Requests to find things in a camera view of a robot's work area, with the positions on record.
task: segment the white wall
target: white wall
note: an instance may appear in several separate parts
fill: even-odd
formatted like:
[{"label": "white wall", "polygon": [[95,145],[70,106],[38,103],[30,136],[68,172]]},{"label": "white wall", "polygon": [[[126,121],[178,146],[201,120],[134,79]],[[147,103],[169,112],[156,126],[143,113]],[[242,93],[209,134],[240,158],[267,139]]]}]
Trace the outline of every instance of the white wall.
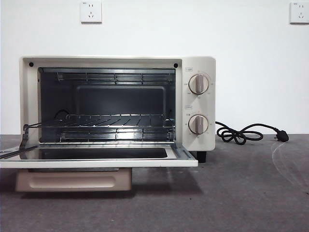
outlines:
[{"label": "white wall", "polygon": [[289,25],[288,0],[104,0],[102,25],[80,2],[1,0],[1,134],[20,133],[23,55],[210,55],[217,120],[309,133],[309,25]]}]

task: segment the control panel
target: control panel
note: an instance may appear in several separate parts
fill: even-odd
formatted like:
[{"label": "control panel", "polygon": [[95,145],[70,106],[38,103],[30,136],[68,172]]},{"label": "control panel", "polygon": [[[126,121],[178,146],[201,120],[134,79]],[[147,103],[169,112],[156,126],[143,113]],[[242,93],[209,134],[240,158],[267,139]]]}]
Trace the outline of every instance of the control panel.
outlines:
[{"label": "control panel", "polygon": [[183,60],[183,146],[189,151],[215,147],[215,59]]}]

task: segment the oven door hinge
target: oven door hinge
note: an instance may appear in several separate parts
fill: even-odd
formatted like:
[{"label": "oven door hinge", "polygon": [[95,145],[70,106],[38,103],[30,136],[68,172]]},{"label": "oven door hinge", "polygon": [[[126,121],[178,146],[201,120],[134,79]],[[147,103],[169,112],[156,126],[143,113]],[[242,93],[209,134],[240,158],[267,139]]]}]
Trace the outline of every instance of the oven door hinge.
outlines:
[{"label": "oven door hinge", "polygon": [[24,134],[23,134],[23,138],[21,140],[21,143],[19,145],[19,149],[20,150],[24,150],[26,148],[26,144],[28,142],[28,138],[29,138],[29,127],[28,124],[24,125]]}]

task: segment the oven foot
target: oven foot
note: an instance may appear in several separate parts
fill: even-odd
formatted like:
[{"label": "oven foot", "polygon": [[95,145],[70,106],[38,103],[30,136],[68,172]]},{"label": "oven foot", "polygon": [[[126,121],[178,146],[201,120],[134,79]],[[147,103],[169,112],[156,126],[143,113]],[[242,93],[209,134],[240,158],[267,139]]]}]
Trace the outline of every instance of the oven foot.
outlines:
[{"label": "oven foot", "polygon": [[199,163],[207,162],[207,151],[197,151],[197,160]]}]

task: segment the timer knob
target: timer knob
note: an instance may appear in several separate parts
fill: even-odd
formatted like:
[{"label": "timer knob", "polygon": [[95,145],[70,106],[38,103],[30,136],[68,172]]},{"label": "timer knob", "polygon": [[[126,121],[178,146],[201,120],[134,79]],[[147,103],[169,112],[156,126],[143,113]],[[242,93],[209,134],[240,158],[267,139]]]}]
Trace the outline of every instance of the timer knob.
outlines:
[{"label": "timer knob", "polygon": [[202,115],[194,115],[189,120],[189,129],[194,134],[202,134],[208,128],[208,121]]},{"label": "timer knob", "polygon": [[195,94],[203,94],[208,89],[208,79],[204,74],[196,74],[189,81],[189,88]]}]

